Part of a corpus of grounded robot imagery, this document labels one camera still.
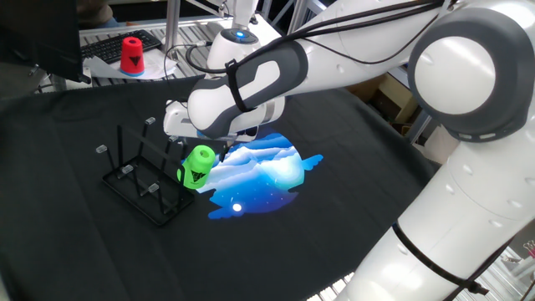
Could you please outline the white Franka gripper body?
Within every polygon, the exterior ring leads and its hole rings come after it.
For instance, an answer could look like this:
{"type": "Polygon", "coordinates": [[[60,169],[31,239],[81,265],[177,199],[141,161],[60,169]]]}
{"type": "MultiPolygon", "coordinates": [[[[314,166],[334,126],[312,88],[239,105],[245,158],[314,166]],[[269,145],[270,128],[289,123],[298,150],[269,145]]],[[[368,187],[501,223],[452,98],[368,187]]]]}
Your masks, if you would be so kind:
{"type": "MultiPolygon", "coordinates": [[[[201,140],[212,140],[197,130],[191,123],[187,108],[183,103],[169,99],[166,101],[166,113],[163,129],[167,135],[201,140]]],[[[227,136],[216,138],[218,141],[250,142],[257,138],[258,128],[253,127],[227,136]]]]}

